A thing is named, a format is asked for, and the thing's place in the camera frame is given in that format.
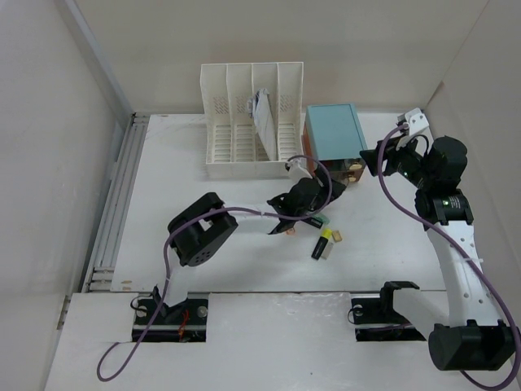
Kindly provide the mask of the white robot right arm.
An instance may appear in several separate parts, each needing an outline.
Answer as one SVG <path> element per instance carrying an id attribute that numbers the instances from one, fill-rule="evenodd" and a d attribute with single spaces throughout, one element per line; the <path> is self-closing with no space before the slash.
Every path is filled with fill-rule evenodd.
<path id="1" fill-rule="evenodd" d="M 391 281 L 380 291 L 377 311 L 388 321 L 408 320 L 427 340 L 437 369 L 497 371 L 517 355 L 520 331 L 486 282 L 475 250 L 471 206 L 458 187 L 467 148 L 444 136 L 420 154 L 417 140 L 400 147 L 401 140 L 381 140 L 374 150 L 362 151 L 361 158 L 372 175 L 398 173 L 416 187 L 411 216 L 435 249 L 449 309 L 438 310 L 415 283 Z"/>

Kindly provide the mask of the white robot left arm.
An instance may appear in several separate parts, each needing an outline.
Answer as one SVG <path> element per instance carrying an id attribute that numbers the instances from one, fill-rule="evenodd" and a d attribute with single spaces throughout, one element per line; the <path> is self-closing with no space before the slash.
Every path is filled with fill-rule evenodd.
<path id="1" fill-rule="evenodd" d="M 290 190 L 255 206 L 228 206 L 211 191 L 177 215 L 167 226 L 164 245 L 166 277 L 163 292 L 157 296 L 154 313 L 164 323 L 177 321 L 191 285 L 191 271 L 209 261 L 222 245 L 247 222 L 249 231 L 279 235 L 298 222 L 321 228 L 318 214 L 345 192 L 347 185 L 332 178 L 329 170 L 318 166 L 309 172 L 299 160 L 285 169 L 293 185 Z"/>

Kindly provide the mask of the purple highlighter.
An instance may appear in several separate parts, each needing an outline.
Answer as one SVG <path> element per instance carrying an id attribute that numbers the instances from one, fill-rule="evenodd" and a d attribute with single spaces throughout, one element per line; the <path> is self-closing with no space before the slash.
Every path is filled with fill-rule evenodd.
<path id="1" fill-rule="evenodd" d="M 304 222 L 310 226 L 320 229 L 323 225 L 323 222 L 315 217 L 310 217 L 304 220 Z"/>

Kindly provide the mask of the yellow highlighter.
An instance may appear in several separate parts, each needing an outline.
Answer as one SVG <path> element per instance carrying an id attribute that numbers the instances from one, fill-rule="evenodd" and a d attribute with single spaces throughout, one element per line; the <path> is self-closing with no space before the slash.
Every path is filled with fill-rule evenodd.
<path id="1" fill-rule="evenodd" d="M 320 234 L 320 236 L 317 240 L 317 243 L 313 249 L 313 252 L 311 255 L 312 259 L 318 261 L 321 258 L 324 250 L 326 249 L 326 246 L 329 243 L 329 240 L 331 239 L 331 236 L 332 236 L 331 229 L 326 228 L 322 231 L 322 233 Z"/>

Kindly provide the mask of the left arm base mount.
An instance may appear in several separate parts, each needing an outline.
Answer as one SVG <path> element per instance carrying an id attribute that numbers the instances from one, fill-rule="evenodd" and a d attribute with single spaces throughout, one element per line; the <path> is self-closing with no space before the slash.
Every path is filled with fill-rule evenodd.
<path id="1" fill-rule="evenodd" d="M 134 311 L 132 341 L 137 342 L 145 330 L 156 305 L 160 301 L 160 293 L 154 288 L 152 293 L 138 295 L 130 302 Z M 163 304 L 143 342 L 161 343 L 199 343 L 207 338 L 209 295 L 189 293 L 188 297 L 175 306 Z"/>

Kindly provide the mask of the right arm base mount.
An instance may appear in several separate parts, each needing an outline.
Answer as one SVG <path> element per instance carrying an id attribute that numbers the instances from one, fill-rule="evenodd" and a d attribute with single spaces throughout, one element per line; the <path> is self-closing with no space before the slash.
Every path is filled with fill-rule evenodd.
<path id="1" fill-rule="evenodd" d="M 408 281 L 388 281 L 378 293 L 352 297 L 348 321 L 358 342 L 425 341 L 435 328 L 432 308 Z"/>

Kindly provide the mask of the white spiral notebook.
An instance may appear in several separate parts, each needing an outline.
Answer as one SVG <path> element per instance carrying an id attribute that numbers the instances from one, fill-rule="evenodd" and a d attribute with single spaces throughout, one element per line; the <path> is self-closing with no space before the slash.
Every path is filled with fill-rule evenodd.
<path id="1" fill-rule="evenodd" d="M 277 136 L 269 102 L 269 91 L 260 88 L 247 100 L 247 112 L 253 119 L 256 133 L 270 161 L 278 159 Z"/>

